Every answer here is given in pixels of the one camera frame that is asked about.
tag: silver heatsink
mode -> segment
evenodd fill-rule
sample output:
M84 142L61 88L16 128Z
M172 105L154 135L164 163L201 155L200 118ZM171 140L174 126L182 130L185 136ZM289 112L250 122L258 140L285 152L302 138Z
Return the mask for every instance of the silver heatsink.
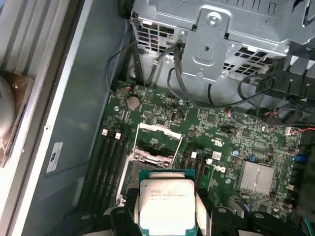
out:
M262 195L269 195L271 190L274 169L243 161L237 188Z

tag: integrated circuit chip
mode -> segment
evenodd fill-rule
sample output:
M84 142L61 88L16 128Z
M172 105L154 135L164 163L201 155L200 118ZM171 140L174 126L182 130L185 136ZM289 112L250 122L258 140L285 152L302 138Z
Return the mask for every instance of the integrated circuit chip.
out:
M251 131L249 129L243 129L242 136L248 138L251 135Z
M267 212L267 209L268 209L268 206L265 206L265 205L260 205L259 206L259 211Z
M213 114L208 114L207 122L214 123L216 121L216 116Z

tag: white label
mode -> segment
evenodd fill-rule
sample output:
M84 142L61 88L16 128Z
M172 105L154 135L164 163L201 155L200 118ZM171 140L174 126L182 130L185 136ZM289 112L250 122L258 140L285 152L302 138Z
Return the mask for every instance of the white label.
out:
M222 152L214 151L212 153L212 159L220 161L221 160L221 156L222 156Z
M50 160L46 173L52 172L56 169L62 147L63 143L55 143L53 152L50 155Z

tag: black cable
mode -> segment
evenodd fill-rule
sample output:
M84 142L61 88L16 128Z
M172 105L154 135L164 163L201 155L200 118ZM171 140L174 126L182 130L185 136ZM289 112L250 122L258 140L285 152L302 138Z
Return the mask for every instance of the black cable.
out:
M166 55L172 53L174 51L176 45L177 45L177 43L174 43L169 49L167 49L164 52L162 52L156 59L157 63L159 63L159 60L161 60L161 58L163 56L166 56ZM151 69L151 73L150 73L150 75L149 75L149 77L148 77L148 79L147 79L147 81L145 83L146 87L149 87L151 85L153 77L156 74L157 69L158 69L158 65L157 64L153 64L152 69Z
M105 80L106 80L106 85L109 89L109 91L113 94L116 94L117 92L116 91L113 91L111 88L110 88L110 79L109 79L109 67L110 67L110 63L112 62L112 60L117 56L119 55L120 53L124 52L125 50L127 50L128 48L132 47L133 45L135 45L137 43L137 41L133 41L131 43L129 43L127 46L124 46L120 51L116 52L114 55L112 55L108 61L107 61L107 64L106 64L106 68L105 68Z
M232 114L231 114L230 117L231 117L231 119L232 119L234 122L236 122L236 123L238 123L238 124L240 124L240 125L244 125L244 126L257 126L257 125L263 124L262 122L258 122L258 123L254 123L254 124L245 124L245 123L243 123L243 122L237 120Z
M245 95L244 95L244 93L242 91L242 84L243 83L248 84L251 81L252 78L260 78L260 77L258 75L249 75L249 76L245 77L237 86L237 93L240 96L240 98L243 99L243 100L246 99L246 97L245 97ZM248 101L248 103L251 104L255 108L257 107L256 104L251 102L251 101Z
M240 105L240 104L243 104L243 103L246 103L248 101L251 101L254 97L256 97L257 95L259 95L259 93L256 93L254 94L253 96L250 96L242 101L238 101L238 102L234 102L234 103L229 103L229 104L226 104L226 105L221 105L221 106L209 106L209 104L207 104L207 106L200 106L200 105L197 105L195 103L195 101L193 100L193 98L190 96L190 94L188 93L185 85L184 85L184 82L183 82L183 78L182 78L182 63L181 63L181 47L180 45L178 45L175 49L175 52L174 52L174 64L175 64L175 74L176 74L176 78L177 78L177 81L178 81L178 84L182 90L182 92L184 93L185 97L190 100L190 102L196 106L197 108L200 108L200 109L204 109L204 110L215 110L215 109L223 109L223 108L228 108L228 107L233 107L233 106L237 106L237 105Z
M172 87L171 87L170 81L171 81L171 76L172 76L173 70L175 70L174 67L173 67L172 69L170 69L169 72L168 72L168 75L167 75L167 87L168 87L168 89L171 91L171 93L172 93L175 97L177 97L177 98L179 98L179 99L185 101L186 99L184 99L184 98L182 98L180 95L178 95L178 94L172 89Z
M294 100L292 97L286 98L288 102L295 108L301 110L302 112L305 112L309 115L314 115L315 110L314 108L311 108L308 106L307 102L301 101L301 100Z
M134 33L131 32L131 40L135 40ZM139 49L138 45L135 44L132 47L132 57L133 57L133 64L134 64L134 72L136 75L136 84L143 86L144 85L144 79L143 79L143 72L142 72L142 65L141 65L141 60L140 60L140 55L139 55Z
M304 124L304 123L292 123L292 124L283 124L281 120L279 120L281 123L268 123L267 121L263 120L260 113L259 113L259 108L262 104L263 99L265 98L265 96L262 96L261 99L259 100L258 104L257 104L257 109L256 109L256 116L258 118L258 120L260 122L262 122L263 124L266 125L275 125L275 126L315 126L314 124Z
M212 84L209 83L208 88L207 88L207 95L208 95L208 100L209 100L210 105L214 105L212 98L211 98L211 86L212 86Z

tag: cable connector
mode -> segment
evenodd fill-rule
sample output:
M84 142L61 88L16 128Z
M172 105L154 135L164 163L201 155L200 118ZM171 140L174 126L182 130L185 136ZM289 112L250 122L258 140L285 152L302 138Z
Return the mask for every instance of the cable connector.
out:
M292 132L292 126L288 126L288 127L286 127L285 128L285 130L284 130L284 134L286 135L286 136L291 136L291 133Z

